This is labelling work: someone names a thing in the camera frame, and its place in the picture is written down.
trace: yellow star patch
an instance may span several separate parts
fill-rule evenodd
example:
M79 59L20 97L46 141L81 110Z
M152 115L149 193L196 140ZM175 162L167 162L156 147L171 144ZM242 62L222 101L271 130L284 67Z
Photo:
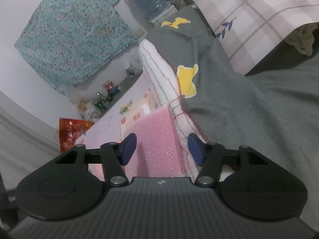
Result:
M172 28L176 28L176 29L178 29L178 25L180 25L180 24L185 24L185 23L190 23L190 21L188 21L188 20L186 20L186 19L184 19L184 18L181 18L181 17L177 17L177 18L175 18L175 21L174 22L168 22L168 21L163 21L162 22L162 25L161 25L161 28L163 27L163 26L170 26L170 27L172 27Z
M198 72L198 65L195 64L192 68L185 66L178 66L177 77L181 87L181 94L185 95L185 98L192 98L196 95L196 87L192 82L194 76Z

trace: teal floral cloth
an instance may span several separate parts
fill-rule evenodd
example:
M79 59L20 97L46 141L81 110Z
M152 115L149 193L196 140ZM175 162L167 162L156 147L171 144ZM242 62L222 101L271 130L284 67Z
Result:
M15 47L55 90L85 82L137 41L119 0L42 0Z

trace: gray fabric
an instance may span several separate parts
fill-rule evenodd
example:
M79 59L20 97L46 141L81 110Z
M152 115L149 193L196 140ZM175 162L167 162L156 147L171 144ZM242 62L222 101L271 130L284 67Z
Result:
M250 145L299 177L308 189L301 217L319 230L319 55L289 67L291 53L298 52L281 44L278 49L286 50L275 58L282 64L268 57L259 71L243 76L232 70L196 10L187 7L168 21L178 16L191 23L155 27L147 38L175 71L198 64L197 95L182 96L183 109L210 141L231 149Z

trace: pink plastic wrap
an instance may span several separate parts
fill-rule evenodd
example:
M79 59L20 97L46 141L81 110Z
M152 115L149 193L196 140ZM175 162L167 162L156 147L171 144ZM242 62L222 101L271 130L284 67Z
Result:
M174 119L169 106L163 106L133 124L125 135L135 133L137 147L125 167L127 178L182 177L182 160Z

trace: red package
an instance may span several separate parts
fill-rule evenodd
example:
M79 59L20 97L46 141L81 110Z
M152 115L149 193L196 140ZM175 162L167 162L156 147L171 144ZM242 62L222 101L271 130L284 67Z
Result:
M94 122L87 120L60 118L59 136L61 153L73 147L75 141L93 125Z

